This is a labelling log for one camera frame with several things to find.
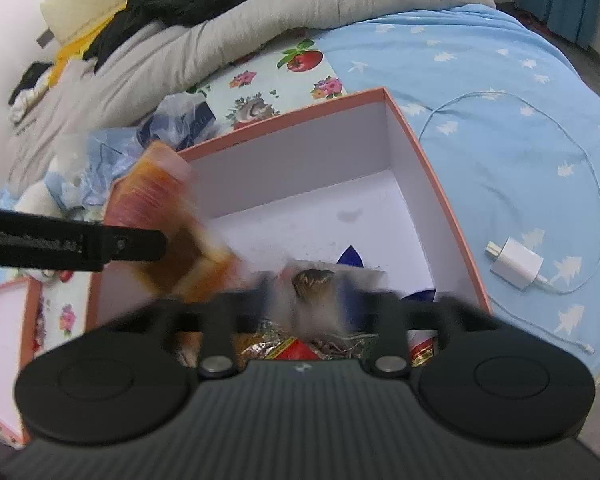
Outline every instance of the orange fabric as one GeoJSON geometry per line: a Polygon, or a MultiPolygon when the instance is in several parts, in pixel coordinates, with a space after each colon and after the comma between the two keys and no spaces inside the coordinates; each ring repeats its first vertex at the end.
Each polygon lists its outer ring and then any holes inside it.
{"type": "Polygon", "coordinates": [[[58,53],[56,54],[56,63],[49,76],[49,88],[56,85],[60,79],[60,76],[62,75],[62,70],[64,70],[64,67],[68,61],[72,57],[82,57],[85,51],[91,46],[91,43],[93,43],[93,40],[96,39],[96,36],[100,34],[100,31],[109,25],[109,22],[113,19],[113,16],[115,16],[116,12],[124,9],[125,7],[126,2],[112,12],[108,18],[104,19],[85,35],[81,36],[77,40],[73,40],[71,43],[66,44],[64,47],[58,50],[58,53]]]}

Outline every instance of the blue bedsheet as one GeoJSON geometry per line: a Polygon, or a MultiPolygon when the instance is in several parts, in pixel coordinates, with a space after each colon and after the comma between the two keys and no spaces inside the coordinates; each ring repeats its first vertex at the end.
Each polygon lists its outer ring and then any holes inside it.
{"type": "Polygon", "coordinates": [[[387,87],[422,135],[494,312],[600,374],[600,98],[563,54],[480,5],[317,40],[348,92],[387,87]],[[544,257],[550,292],[490,272],[485,246],[508,237],[544,257]]]}

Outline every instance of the gray blanket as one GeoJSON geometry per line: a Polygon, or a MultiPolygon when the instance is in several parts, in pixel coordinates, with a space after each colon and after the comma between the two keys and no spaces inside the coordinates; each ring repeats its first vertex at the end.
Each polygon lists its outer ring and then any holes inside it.
{"type": "Polygon", "coordinates": [[[63,173],[80,165],[90,131],[135,123],[166,95],[187,89],[286,30],[336,28],[393,12],[464,4],[494,7],[493,0],[248,0],[193,28],[163,30],[152,23],[97,74],[92,62],[67,65],[58,85],[10,141],[9,192],[20,196],[40,180],[56,151],[63,173]]]}

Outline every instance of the silver bolt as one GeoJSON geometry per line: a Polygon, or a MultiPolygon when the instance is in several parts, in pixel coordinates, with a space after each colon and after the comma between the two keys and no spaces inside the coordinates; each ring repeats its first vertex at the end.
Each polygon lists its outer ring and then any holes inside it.
{"type": "Polygon", "coordinates": [[[407,361],[397,355],[383,355],[376,359],[376,368],[382,372],[400,372],[407,367],[407,361]]]}
{"type": "Polygon", "coordinates": [[[212,355],[211,357],[205,357],[200,365],[207,372],[217,374],[227,371],[234,365],[234,362],[224,355],[212,355]]]}

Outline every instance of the ribbed gray surface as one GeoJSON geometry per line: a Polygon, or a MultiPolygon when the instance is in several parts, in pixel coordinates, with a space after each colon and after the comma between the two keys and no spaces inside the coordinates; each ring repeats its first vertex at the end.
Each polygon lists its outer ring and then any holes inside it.
{"type": "Polygon", "coordinates": [[[38,440],[2,470],[13,480],[591,480],[600,460],[574,440],[542,449],[462,440],[407,385],[358,362],[251,362],[203,384],[150,436],[100,449],[38,440]]]}

